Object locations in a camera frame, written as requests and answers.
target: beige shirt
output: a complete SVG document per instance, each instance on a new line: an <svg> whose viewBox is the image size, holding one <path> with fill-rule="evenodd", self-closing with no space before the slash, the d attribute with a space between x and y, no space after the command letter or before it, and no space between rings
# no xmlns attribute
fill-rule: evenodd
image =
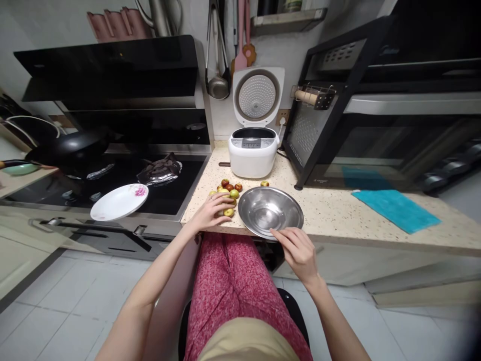
<svg viewBox="0 0 481 361"><path fill-rule="evenodd" d="M287 340L256 318L238 317L212 335L198 361L299 361Z"/></svg>

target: metal bowl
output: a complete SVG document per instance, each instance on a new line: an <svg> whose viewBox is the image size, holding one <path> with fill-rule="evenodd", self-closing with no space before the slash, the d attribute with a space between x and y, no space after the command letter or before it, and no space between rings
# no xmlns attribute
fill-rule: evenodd
<svg viewBox="0 0 481 361"><path fill-rule="evenodd" d="M239 200L240 218L256 235L275 240L269 228L301 228L304 214L294 198L279 189L256 187L245 192Z"/></svg>

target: wall shelf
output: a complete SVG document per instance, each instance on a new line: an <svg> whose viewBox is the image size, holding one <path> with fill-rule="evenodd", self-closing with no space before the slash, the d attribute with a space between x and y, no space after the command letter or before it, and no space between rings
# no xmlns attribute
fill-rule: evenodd
<svg viewBox="0 0 481 361"><path fill-rule="evenodd" d="M321 8L253 17L251 36L305 32L320 24L326 18L326 14L327 8Z"/></svg>

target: person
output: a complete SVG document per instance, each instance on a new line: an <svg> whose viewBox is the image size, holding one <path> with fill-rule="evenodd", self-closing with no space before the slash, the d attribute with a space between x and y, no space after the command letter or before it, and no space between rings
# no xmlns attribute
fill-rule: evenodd
<svg viewBox="0 0 481 361"><path fill-rule="evenodd" d="M230 221L216 215L233 208L231 202L222 194L207 198L132 289L96 361L142 359L154 304L182 250L200 230ZM315 248L306 233L298 228L271 233L317 307L332 360L370 360L319 275ZM249 236L206 232L187 329L186 361L312 361Z"/></svg>

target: tile floor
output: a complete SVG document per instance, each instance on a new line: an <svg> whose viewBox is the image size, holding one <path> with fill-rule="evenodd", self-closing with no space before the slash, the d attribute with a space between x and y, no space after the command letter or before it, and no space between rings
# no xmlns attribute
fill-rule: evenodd
<svg viewBox="0 0 481 361"><path fill-rule="evenodd" d="M0 360L93 361L149 265L66 251L0 314ZM297 300L314 360L330 360L317 310L302 283L274 281ZM379 310L362 285L329 288L373 361L462 359L457 352L473 334L468 308Z"/></svg>

